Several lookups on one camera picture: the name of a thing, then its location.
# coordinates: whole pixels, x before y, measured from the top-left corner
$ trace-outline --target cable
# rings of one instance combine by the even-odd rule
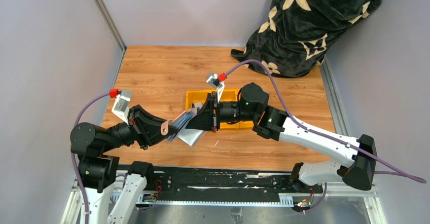
[[[127,174],[118,174],[115,178],[124,177],[124,181],[127,179]]]
[[[310,211],[316,209],[323,202],[323,199],[326,197],[326,194],[327,194],[327,183],[324,183],[324,191],[322,192],[321,199],[318,200],[318,202],[314,206],[310,207],[308,210],[294,212],[292,214],[284,216],[283,218],[291,217],[291,216],[295,216],[295,215],[305,215],[306,213],[309,213]]]
[[[159,194],[159,193],[161,193],[161,190],[163,189],[163,182],[159,179],[157,179],[156,182],[160,182],[160,190],[157,191],[157,194]]]
[[[310,200],[310,204],[312,204],[313,203],[313,198],[315,198],[315,192],[313,191],[313,193],[312,193],[312,199]]]
[[[310,203],[312,204],[314,194],[315,194],[315,190],[312,188],[312,190],[311,190],[311,192],[310,192],[309,197],[308,197],[308,198],[306,198],[306,199],[304,199],[304,200],[302,200],[302,202],[305,202],[305,201],[307,202],[308,200],[312,199],[312,200],[310,201]]]
[[[281,93],[280,93],[280,91],[279,91],[279,89],[278,89],[278,87],[277,87],[277,85],[276,85],[276,83],[275,83],[275,80],[273,79],[272,75],[270,74],[269,69],[268,69],[268,68],[266,68],[266,67],[265,67],[265,66],[264,66],[260,61],[255,60],[255,59],[249,59],[249,60],[245,60],[245,61],[243,61],[243,62],[240,62],[240,63],[238,63],[237,65],[235,65],[233,68],[231,68],[229,71],[227,71],[227,72],[225,73],[225,76],[228,76],[229,74],[231,74],[231,72],[233,72],[234,70],[236,70],[236,69],[237,69],[237,68],[239,68],[240,66],[242,66],[242,65],[244,65],[244,64],[247,64],[247,63],[256,63],[256,64],[258,64],[258,65],[259,65],[259,66],[260,66],[260,67],[261,67],[261,68],[266,72],[267,76],[269,77],[270,81],[272,82],[273,88],[275,89],[276,94],[278,95],[279,100],[280,100],[280,102],[281,102],[281,104],[282,104],[282,106],[283,106],[283,108],[284,108],[284,110],[285,110],[286,114],[288,115],[288,117],[290,117],[290,118],[291,118],[291,120],[292,120],[292,121],[293,121],[297,126],[299,126],[299,127],[300,127],[300,128],[302,128],[302,129],[307,130],[308,132],[311,132],[311,133],[314,133],[314,134],[316,134],[316,135],[319,135],[319,136],[322,136],[322,137],[325,137],[325,138],[328,138],[328,139],[334,140],[334,141],[336,141],[336,142],[338,142],[338,143],[341,143],[341,144],[343,144],[343,145],[345,145],[345,146],[349,145],[349,144],[348,144],[348,142],[345,142],[345,141],[343,141],[343,140],[341,140],[341,139],[335,138],[335,137],[333,137],[333,136],[330,136],[330,135],[327,135],[327,134],[321,133],[321,132],[316,131],[316,130],[313,130],[313,129],[307,129],[307,128],[306,128],[306,126],[304,126],[304,125],[302,125],[301,123],[299,123],[299,122],[296,120],[296,118],[291,114],[291,112],[288,110],[288,107],[286,106],[286,104],[285,104],[285,102],[284,102],[284,100],[283,100],[283,98],[282,98],[282,96],[281,96]],[[380,171],[380,172],[379,172],[379,174],[389,174],[389,175],[402,176],[402,177],[410,178],[411,180],[414,180],[414,181],[416,181],[416,182],[420,182],[420,183],[427,183],[427,180],[425,180],[425,179],[423,179],[423,178],[420,178],[420,177],[417,177],[417,176],[414,176],[414,175],[411,175],[411,174],[409,174],[409,173],[406,173],[406,172],[404,172],[404,171],[400,170],[399,168],[397,168],[397,167],[395,167],[395,166],[391,165],[390,163],[388,163],[388,162],[384,161],[383,159],[381,159],[381,158],[379,158],[379,157],[377,157],[377,156],[375,156],[375,155],[373,155],[373,154],[371,154],[371,153],[369,153],[369,152],[367,152],[367,151],[365,151],[365,150],[363,150],[363,149],[361,149],[361,148],[359,148],[359,147],[357,147],[357,146],[355,146],[355,145],[349,145],[349,146],[350,146],[351,148],[353,148],[354,150],[356,150],[356,151],[358,151],[358,152],[360,152],[360,153],[362,153],[362,154],[364,154],[364,155],[366,155],[366,156],[368,156],[368,157],[370,157],[370,158],[372,158],[372,159],[374,159],[374,160],[376,160],[376,161],[380,162],[382,165],[384,165],[384,166],[386,166],[386,167],[390,168],[391,170],[393,170],[393,171],[395,171],[395,172],[397,172],[397,173],[398,173],[398,174],[395,174],[394,172]]]
[[[74,126],[78,125],[79,120],[81,120],[82,114],[84,114],[84,112],[96,101],[104,98],[105,96],[109,96],[109,93],[104,93],[101,94],[99,96],[97,96],[96,98],[92,99],[90,102],[88,102],[84,108],[79,112],[78,117],[76,118],[75,124]],[[84,209],[85,209],[85,224],[89,224],[89,205],[88,205],[88,196],[87,196],[87,192],[85,191],[85,187],[84,184],[82,183],[82,178],[81,175],[79,174],[79,169],[78,169],[78,164],[76,163],[76,157],[75,154],[71,153],[71,163],[73,164],[73,169],[75,170],[75,174],[76,174],[76,178],[78,179],[78,184],[79,184],[79,188],[81,189],[82,192],[82,199],[84,199]]]

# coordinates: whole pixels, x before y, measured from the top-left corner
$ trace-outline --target orange tray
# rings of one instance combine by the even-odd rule
[[[201,91],[187,91],[185,96],[185,110],[191,108],[191,104],[201,102],[204,104],[208,93],[212,93],[216,90],[201,90]],[[237,101],[237,94],[239,89],[227,89],[223,91],[221,101]],[[237,124],[221,123],[221,129],[240,129],[240,128],[252,128],[254,126],[252,121],[243,121]]]

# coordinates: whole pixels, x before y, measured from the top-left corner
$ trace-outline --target red connector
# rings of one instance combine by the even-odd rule
[[[227,79],[227,76],[226,76],[224,73],[222,73],[222,74],[218,75],[218,80],[220,80],[220,82],[223,82],[223,81],[225,81],[226,79]]]
[[[120,93],[120,91],[118,90],[118,89],[111,89],[110,91],[109,91],[109,96],[111,97],[111,98],[115,98],[115,97],[117,97],[118,96],[118,94]]]

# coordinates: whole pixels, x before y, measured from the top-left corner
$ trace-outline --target black blanket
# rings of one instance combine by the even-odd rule
[[[373,13],[382,0],[272,0],[268,19],[249,38],[239,61],[260,60],[278,77],[300,77],[324,61],[328,48]],[[249,68],[265,73],[258,65]]]

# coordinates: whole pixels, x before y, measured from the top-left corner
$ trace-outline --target wooden platform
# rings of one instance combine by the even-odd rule
[[[209,72],[222,73],[237,61],[228,47],[129,46],[115,88],[132,92],[130,105],[140,104],[153,115],[173,119],[185,107],[187,90],[208,90]],[[298,79],[275,79],[287,106],[298,118],[334,132],[319,68]],[[226,80],[226,89],[255,82],[269,93],[269,104],[281,108],[267,76],[241,67]],[[104,127],[121,122],[106,111]],[[291,170],[295,163],[316,163],[329,158],[304,147],[263,139],[251,129],[207,132],[193,147],[177,139],[141,150],[135,143],[112,150],[120,163],[139,160],[163,166]]]

